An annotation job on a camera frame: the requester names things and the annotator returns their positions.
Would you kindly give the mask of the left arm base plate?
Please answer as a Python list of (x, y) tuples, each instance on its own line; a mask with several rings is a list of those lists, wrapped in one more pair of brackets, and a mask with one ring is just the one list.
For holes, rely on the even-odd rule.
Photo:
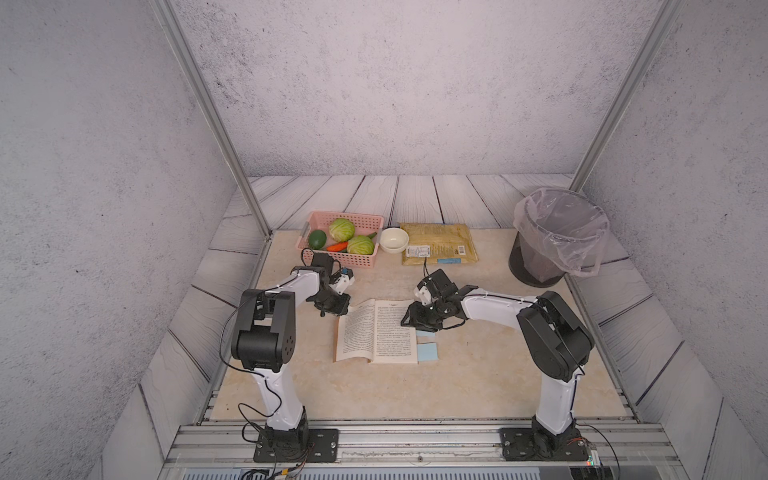
[(337, 459), (337, 429), (275, 430), (259, 434), (253, 461), (256, 463), (334, 463)]

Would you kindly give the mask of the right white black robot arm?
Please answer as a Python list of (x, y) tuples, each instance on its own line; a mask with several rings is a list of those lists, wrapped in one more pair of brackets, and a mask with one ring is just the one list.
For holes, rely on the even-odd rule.
[(527, 428), (499, 430), (507, 461), (592, 462), (591, 448), (574, 418), (575, 395), (595, 342), (590, 331), (556, 292), (515, 298), (473, 285), (432, 294), (422, 287), (400, 325), (437, 332), (444, 321), (482, 320), (519, 330), (542, 373), (539, 405)]

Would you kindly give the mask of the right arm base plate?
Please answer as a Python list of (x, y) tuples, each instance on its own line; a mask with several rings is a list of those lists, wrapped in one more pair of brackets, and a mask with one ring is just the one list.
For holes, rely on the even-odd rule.
[(515, 462), (586, 462), (588, 442), (577, 429), (553, 435), (546, 429), (502, 428), (499, 430), (502, 457)]

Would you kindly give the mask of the brown black paperback book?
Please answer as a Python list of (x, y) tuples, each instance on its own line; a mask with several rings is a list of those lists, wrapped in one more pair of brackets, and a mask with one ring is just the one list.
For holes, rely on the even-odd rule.
[(413, 327), (401, 321), (410, 301), (367, 300), (338, 320), (335, 361), (362, 358), (370, 363), (417, 364)]

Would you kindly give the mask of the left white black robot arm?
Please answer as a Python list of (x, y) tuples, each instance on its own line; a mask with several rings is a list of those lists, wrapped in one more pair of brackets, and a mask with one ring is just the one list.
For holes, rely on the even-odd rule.
[(293, 382), (289, 362), (297, 346), (298, 306), (309, 302), (322, 316), (348, 312), (354, 284), (351, 269), (326, 253), (312, 255), (311, 263), (294, 267), (287, 278), (265, 289), (243, 293), (235, 312), (231, 357), (240, 370), (252, 374), (268, 411), (259, 427), (257, 454), (274, 453), (299, 459), (309, 448), (306, 409)]

